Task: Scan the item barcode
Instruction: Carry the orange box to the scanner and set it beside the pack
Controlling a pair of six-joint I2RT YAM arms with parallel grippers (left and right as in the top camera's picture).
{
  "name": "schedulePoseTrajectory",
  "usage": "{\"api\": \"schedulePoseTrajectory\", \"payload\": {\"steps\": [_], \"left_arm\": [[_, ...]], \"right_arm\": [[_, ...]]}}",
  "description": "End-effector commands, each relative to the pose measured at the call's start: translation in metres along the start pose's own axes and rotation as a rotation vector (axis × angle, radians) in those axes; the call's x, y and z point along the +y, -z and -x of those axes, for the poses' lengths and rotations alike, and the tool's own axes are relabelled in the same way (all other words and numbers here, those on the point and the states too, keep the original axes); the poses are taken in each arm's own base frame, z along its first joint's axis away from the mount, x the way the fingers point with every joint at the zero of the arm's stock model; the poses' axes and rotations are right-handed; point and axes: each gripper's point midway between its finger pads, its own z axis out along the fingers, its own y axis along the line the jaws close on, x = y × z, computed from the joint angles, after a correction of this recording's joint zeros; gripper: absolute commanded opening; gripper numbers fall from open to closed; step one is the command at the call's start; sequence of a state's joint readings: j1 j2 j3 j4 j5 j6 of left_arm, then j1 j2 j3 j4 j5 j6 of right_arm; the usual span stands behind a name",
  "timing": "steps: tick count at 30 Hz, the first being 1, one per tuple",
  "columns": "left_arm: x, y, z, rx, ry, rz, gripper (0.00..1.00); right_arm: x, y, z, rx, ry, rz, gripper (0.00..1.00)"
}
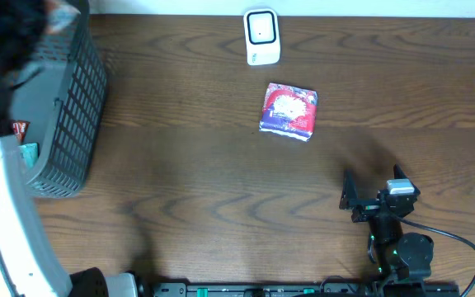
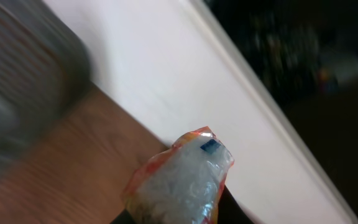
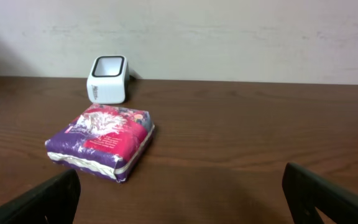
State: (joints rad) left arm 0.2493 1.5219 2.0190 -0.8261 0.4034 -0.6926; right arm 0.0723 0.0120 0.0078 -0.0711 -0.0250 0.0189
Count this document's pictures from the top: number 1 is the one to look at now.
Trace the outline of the orange brown chocolate bar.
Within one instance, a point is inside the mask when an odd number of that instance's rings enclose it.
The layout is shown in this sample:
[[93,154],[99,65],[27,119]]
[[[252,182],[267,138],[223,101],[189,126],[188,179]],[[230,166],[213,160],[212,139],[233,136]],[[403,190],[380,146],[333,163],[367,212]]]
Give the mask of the orange brown chocolate bar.
[[14,135],[16,136],[18,142],[21,144],[26,137],[26,132],[28,130],[30,123],[24,120],[14,120],[12,122],[12,128]]

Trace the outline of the teal wrapper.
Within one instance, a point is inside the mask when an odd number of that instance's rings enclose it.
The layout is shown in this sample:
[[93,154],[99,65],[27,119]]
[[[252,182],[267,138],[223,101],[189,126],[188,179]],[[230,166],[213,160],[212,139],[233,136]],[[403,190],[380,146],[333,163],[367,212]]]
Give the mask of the teal wrapper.
[[27,168],[33,168],[39,158],[39,145],[37,143],[23,144],[19,146],[21,160]]

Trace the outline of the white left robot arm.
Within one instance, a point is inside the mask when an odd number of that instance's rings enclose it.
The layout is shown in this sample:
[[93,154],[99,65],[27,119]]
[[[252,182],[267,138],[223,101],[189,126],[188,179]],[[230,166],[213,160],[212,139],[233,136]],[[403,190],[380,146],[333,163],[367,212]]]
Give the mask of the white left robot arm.
[[129,272],[68,273],[37,196],[84,186],[108,91],[86,1],[0,1],[0,296],[137,296]]

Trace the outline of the small orange snack packet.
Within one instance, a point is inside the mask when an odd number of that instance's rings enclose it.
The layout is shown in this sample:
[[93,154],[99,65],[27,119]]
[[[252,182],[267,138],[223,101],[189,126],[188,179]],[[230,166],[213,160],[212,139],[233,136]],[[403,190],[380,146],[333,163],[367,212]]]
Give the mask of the small orange snack packet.
[[56,34],[69,26],[81,12],[66,0],[46,0],[48,34]]

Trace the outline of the red purple snack packet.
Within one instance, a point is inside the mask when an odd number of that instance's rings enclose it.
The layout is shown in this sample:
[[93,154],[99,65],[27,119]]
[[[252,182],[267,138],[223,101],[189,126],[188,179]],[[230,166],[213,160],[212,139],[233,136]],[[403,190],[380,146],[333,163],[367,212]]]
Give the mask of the red purple snack packet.
[[313,90],[271,82],[267,89],[259,131],[308,142],[316,123],[318,95]]

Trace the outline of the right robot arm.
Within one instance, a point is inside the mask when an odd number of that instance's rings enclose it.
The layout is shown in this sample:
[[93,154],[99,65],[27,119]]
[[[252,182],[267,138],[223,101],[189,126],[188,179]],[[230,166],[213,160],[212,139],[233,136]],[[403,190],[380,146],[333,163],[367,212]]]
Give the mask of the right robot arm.
[[369,225],[367,253],[388,281],[418,281],[431,275],[433,240],[420,233],[404,233],[401,220],[414,210],[419,189],[395,165],[373,199],[359,196],[355,179],[345,172],[339,208],[351,212],[351,221]]

